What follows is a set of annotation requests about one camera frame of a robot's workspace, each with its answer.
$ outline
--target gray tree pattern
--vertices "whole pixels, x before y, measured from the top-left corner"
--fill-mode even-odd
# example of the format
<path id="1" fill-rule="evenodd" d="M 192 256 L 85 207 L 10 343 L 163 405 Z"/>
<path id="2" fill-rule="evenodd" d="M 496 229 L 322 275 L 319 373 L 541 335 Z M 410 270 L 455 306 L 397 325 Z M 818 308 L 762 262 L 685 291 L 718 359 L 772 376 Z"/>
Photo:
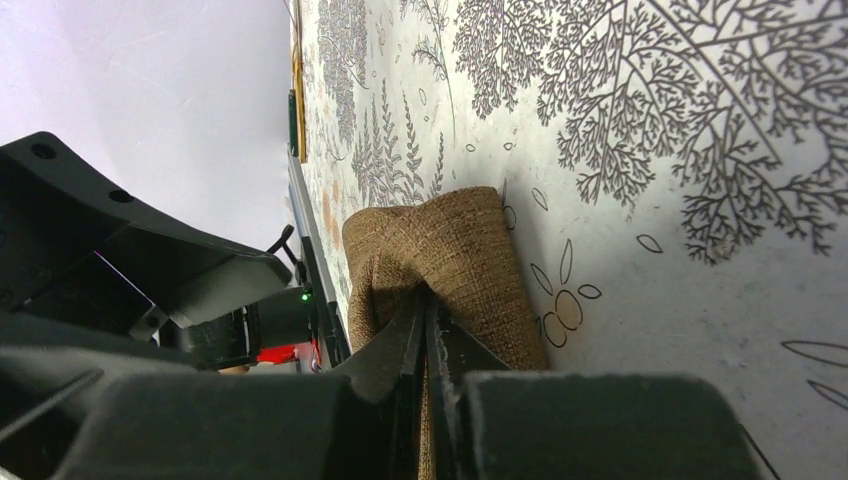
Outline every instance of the gray tree pattern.
<path id="1" fill-rule="evenodd" d="M 354 81 L 365 88 L 367 52 L 365 0 L 320 0 L 318 58 L 324 85 L 336 101 L 339 138 L 347 145 L 356 128 Z"/>
<path id="2" fill-rule="evenodd" d="M 537 78 L 559 164 L 632 211 L 671 165 L 689 256 L 769 228 L 827 255 L 848 214 L 848 12 L 835 0 L 525 0 L 458 8 L 457 66 L 485 118 Z M 824 144 L 814 168 L 781 142 Z"/>

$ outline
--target table surface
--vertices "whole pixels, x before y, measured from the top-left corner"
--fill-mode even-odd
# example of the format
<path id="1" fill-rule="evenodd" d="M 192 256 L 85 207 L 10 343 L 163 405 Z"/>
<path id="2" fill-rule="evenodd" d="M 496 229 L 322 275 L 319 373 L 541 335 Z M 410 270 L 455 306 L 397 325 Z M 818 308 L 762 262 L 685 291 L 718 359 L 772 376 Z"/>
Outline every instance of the table surface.
<path id="1" fill-rule="evenodd" d="M 557 369 L 696 375 L 781 478 L 845 477 L 843 7 L 302 3 L 343 307 L 353 212 L 491 185 Z"/>

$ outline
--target screw hole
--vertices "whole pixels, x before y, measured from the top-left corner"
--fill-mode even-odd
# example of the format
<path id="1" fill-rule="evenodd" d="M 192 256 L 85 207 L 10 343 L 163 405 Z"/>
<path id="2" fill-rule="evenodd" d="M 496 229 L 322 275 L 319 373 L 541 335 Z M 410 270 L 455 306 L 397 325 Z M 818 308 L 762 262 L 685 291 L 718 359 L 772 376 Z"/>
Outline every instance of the screw hole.
<path id="1" fill-rule="evenodd" d="M 56 158 L 56 150 L 53 150 L 53 147 L 50 145 L 46 145 L 43 143 L 36 143 L 32 147 L 30 147 L 33 155 L 38 158 L 43 158 L 45 160 L 50 160 L 52 158 Z"/>
<path id="2" fill-rule="evenodd" d="M 132 195 L 127 193 L 126 190 L 112 190 L 109 192 L 109 198 L 111 198 L 113 202 L 118 203 L 130 203 L 134 200 Z"/>

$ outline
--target brown fabric cloth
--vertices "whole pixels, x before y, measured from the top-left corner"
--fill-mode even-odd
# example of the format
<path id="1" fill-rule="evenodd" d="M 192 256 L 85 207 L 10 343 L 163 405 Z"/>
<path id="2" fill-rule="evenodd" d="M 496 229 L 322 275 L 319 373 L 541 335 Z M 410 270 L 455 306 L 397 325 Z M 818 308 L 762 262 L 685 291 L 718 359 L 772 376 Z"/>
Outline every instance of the brown fabric cloth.
<path id="1" fill-rule="evenodd" d="M 345 222 L 342 239 L 354 350 L 391 320 L 405 294 L 426 282 L 509 366 L 547 367 L 494 188 L 458 190 L 415 207 L 361 210 Z M 421 465 L 429 466 L 429 421 L 422 416 Z M 430 477 L 420 472 L 419 478 Z"/>

